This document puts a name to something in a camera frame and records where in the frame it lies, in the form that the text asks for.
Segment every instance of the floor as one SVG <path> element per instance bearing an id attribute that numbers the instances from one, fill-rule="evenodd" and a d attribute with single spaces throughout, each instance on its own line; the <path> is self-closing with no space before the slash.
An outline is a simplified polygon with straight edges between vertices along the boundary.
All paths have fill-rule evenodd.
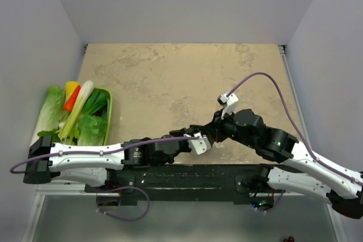
<path id="1" fill-rule="evenodd" d="M 292 92 L 273 44 L 88 44 L 79 81 L 91 79 L 113 94 L 109 143 L 158 138 L 170 130 L 203 125 L 220 109 L 217 97 L 247 75 L 275 78 L 296 123 Z M 270 80 L 256 76 L 236 91 L 238 109 L 251 108 L 268 126 L 297 135 Z M 226 140 L 176 163 L 262 163 L 254 150 Z"/>

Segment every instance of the white panel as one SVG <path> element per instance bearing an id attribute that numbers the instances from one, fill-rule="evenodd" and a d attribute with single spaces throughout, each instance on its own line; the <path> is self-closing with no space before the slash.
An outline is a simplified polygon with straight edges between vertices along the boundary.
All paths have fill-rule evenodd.
<path id="1" fill-rule="evenodd" d="M 68 146 L 61 143 L 56 143 L 54 147 L 50 149 L 51 154 L 60 154 L 63 151 L 90 151 L 101 152 L 104 151 L 116 151 L 121 149 L 121 144 L 114 144 L 109 146 Z M 124 152 L 116 152 L 107 155 L 95 155 L 95 154 L 69 154 L 62 156 L 53 156 L 49 158 L 52 161 L 52 166 L 49 167 L 49 171 L 58 172 L 65 169 L 82 168 L 82 167 L 103 167 L 115 170 L 122 170 L 124 165 L 121 163 L 125 159 Z"/>
<path id="2" fill-rule="evenodd" d="M 74 79 L 82 43 L 60 0 L 0 0 L 0 241 L 20 241 L 35 188 L 9 173 L 27 158 L 51 84 Z"/>
<path id="3" fill-rule="evenodd" d="M 331 205 L 326 196 L 331 188 L 305 173 L 292 173 L 275 167 L 270 171 L 268 179 L 267 184 L 273 189 L 297 192 Z"/>
<path id="4" fill-rule="evenodd" d="M 362 0 L 314 0 L 286 52 L 313 149 L 363 170 Z M 363 220 L 343 218 L 349 242 Z"/>
<path id="5" fill-rule="evenodd" d="M 91 43 L 286 44 L 312 0 L 62 0 Z"/>

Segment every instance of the purple cable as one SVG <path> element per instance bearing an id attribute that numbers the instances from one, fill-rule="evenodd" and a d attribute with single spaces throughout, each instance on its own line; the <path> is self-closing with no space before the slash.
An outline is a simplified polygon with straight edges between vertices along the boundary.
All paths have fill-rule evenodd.
<path id="1" fill-rule="evenodd" d="M 251 75 L 245 77 L 241 82 L 239 82 L 228 94 L 227 94 L 227 97 L 229 97 L 234 91 L 237 90 L 238 87 L 240 87 L 244 82 L 246 82 L 248 79 L 252 78 L 253 76 L 256 76 L 256 75 L 263 75 L 263 76 L 266 76 L 267 78 L 269 78 L 273 85 L 275 85 L 276 87 L 276 90 L 278 92 L 278 95 L 280 96 L 280 99 L 281 99 L 281 102 L 282 102 L 282 105 L 284 106 L 284 109 L 285 109 L 285 112 L 286 112 L 286 115 L 288 116 L 291 124 L 293 125 L 293 127 L 295 128 L 295 131 L 297 132 L 297 134 L 300 136 L 301 138 L 301 141 L 303 142 L 303 144 L 305 145 L 306 149 L 307 149 L 307 152 L 310 154 L 310 156 L 316 160 L 319 164 L 321 164 L 322 166 L 324 166 L 325 168 L 329 169 L 330 171 L 350 180 L 351 182 L 356 182 L 356 179 L 354 177 L 350 177 L 349 175 L 345 174 L 345 173 L 342 173 L 338 170 L 336 170 L 334 167 L 331 167 L 330 165 L 320 161 L 320 160 L 317 160 L 316 159 L 316 156 L 315 154 L 313 153 L 313 151 L 311 150 L 307 140 L 305 139 L 305 137 L 302 135 L 301 131 L 299 130 L 298 126 L 296 125 L 296 123 L 294 122 L 293 118 L 291 117 L 290 115 L 290 112 L 288 110 L 288 106 L 286 105 L 286 102 L 285 102 L 285 99 L 282 95 L 282 92 L 279 88 L 279 86 L 277 85 L 277 82 L 267 73 L 265 72 L 255 72 L 255 73 L 252 73 Z M 356 182 L 357 184 L 363 186 L 363 182 Z"/>
<path id="2" fill-rule="evenodd" d="M 197 140 L 199 139 L 199 137 L 172 137 L 172 138 L 158 138 L 158 139 L 152 139 L 152 140 L 147 140 L 147 141 L 142 141 L 142 142 L 138 142 L 138 143 L 134 143 L 125 147 L 122 147 L 118 150 L 113 150 L 113 151 L 106 151 L 103 152 L 104 155 L 108 155 L 108 154 L 113 154 L 113 153 L 117 153 L 120 152 L 122 150 L 127 150 L 129 148 L 132 147 L 140 147 L 143 145 L 147 145 L 147 144 L 153 144 L 153 143 L 160 143 L 160 142 L 173 142 L 173 141 L 184 141 L 184 140 Z M 63 151 L 64 155 L 69 155 L 69 154 L 94 154 L 94 155 L 100 155 L 100 152 L 97 151 Z M 44 159 L 44 158 L 49 158 L 49 157 L 54 157 L 54 156 L 60 156 L 60 153 L 52 153 L 52 154 L 45 154 L 45 155 L 39 155 L 33 158 L 29 158 L 27 160 L 24 160 L 20 163 L 17 163 L 15 165 L 13 165 L 10 168 L 10 173 L 12 174 L 24 174 L 25 171 L 16 171 L 14 169 L 16 169 L 17 167 L 20 167 L 21 165 L 33 162 L 35 160 L 40 160 L 40 159 Z"/>
<path id="3" fill-rule="evenodd" d="M 135 186 L 124 186 L 124 187 L 119 187 L 119 188 L 111 189 L 111 190 L 99 190 L 99 189 L 96 189 L 96 188 L 93 188 L 93 189 L 95 191 L 97 191 L 97 192 L 100 192 L 100 193 L 115 192 L 115 191 L 124 190 L 124 189 L 134 189 L 134 190 L 137 190 L 137 191 L 141 192 L 146 197 L 146 200 L 147 200 L 146 210 L 140 216 L 138 216 L 136 218 L 123 218 L 121 216 L 117 216 L 117 215 L 110 214 L 110 213 L 108 213 L 108 212 L 106 212 L 106 211 L 104 211 L 104 210 L 102 210 L 100 208 L 100 206 L 98 205 L 97 198 L 96 198 L 96 207 L 97 207 L 97 210 L 99 212 L 101 212 L 102 214 L 104 214 L 104 215 L 110 216 L 111 218 L 115 218 L 115 219 L 119 219 L 119 220 L 123 220 L 123 221 L 137 221 L 139 219 L 142 219 L 147 214 L 147 212 L 149 212 L 149 208 L 150 208 L 150 198 L 147 195 L 147 193 L 144 190 L 142 190 L 141 188 L 139 188 L 139 187 L 135 187 Z"/>

